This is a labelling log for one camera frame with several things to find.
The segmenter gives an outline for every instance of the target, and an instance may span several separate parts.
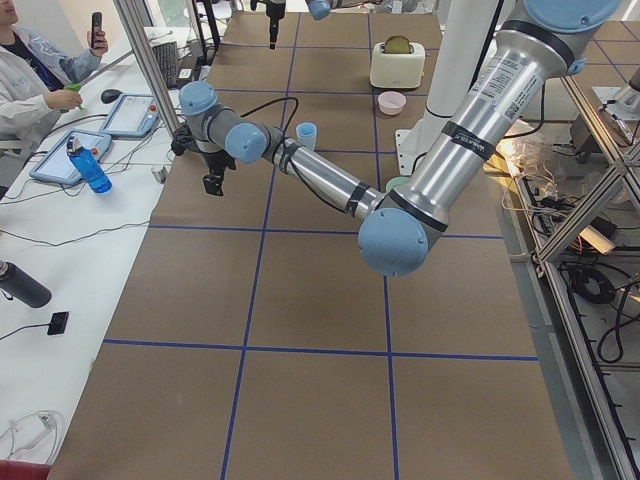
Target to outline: computer mouse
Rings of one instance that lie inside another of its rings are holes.
[[[120,90],[116,90],[115,88],[108,88],[104,92],[102,92],[102,95],[100,95],[100,100],[102,100],[102,103],[112,103],[115,102],[121,94],[122,92]]]

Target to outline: light blue joint cap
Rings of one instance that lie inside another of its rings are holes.
[[[188,117],[200,115],[218,103],[218,94],[207,82],[191,82],[178,95],[182,113]]]
[[[331,13],[331,7],[326,0],[311,0],[307,6],[314,20],[322,20]]]
[[[429,251],[420,222],[397,208],[382,208],[369,215],[360,227],[358,246],[367,264],[389,277],[413,272]]]
[[[582,72],[582,70],[584,70],[584,67],[586,66],[587,66],[587,59],[581,58],[580,60],[576,60],[571,64],[571,66],[569,67],[569,70],[567,70],[567,73],[569,75],[577,75],[578,73]]]
[[[580,33],[599,27],[621,0],[524,0],[529,15],[555,33]]]
[[[242,163],[253,163],[267,149],[267,137],[252,123],[241,123],[227,133],[224,149]]]

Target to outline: black water bottle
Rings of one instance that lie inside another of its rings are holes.
[[[32,308],[44,307],[51,291],[11,262],[0,260],[0,288]]]

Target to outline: person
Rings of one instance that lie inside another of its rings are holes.
[[[33,149],[49,134],[61,111],[82,104],[79,93],[63,88],[87,78],[109,46],[100,31],[93,49],[72,58],[17,22],[13,0],[0,0],[0,140],[17,138]]]

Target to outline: blue water bottle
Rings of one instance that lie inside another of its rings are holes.
[[[67,140],[67,155],[91,190],[103,195],[111,190],[111,180],[104,174],[98,161],[82,146],[80,139],[73,135]]]

